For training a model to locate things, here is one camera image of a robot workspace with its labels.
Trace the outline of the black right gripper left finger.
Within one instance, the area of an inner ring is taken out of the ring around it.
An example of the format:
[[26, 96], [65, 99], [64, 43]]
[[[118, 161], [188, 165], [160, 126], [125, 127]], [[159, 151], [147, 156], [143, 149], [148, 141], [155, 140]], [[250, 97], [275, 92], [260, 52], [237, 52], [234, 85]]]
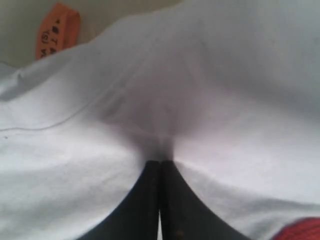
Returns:
[[124, 200], [81, 240], [156, 240], [160, 163], [147, 161]]

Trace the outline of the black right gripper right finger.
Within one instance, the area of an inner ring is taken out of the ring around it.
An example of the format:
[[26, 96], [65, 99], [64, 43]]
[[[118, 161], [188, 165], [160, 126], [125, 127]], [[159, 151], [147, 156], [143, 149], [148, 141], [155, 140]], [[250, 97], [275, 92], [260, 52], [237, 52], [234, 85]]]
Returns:
[[164, 240], [241, 240], [192, 191], [173, 161], [161, 163], [160, 218]]

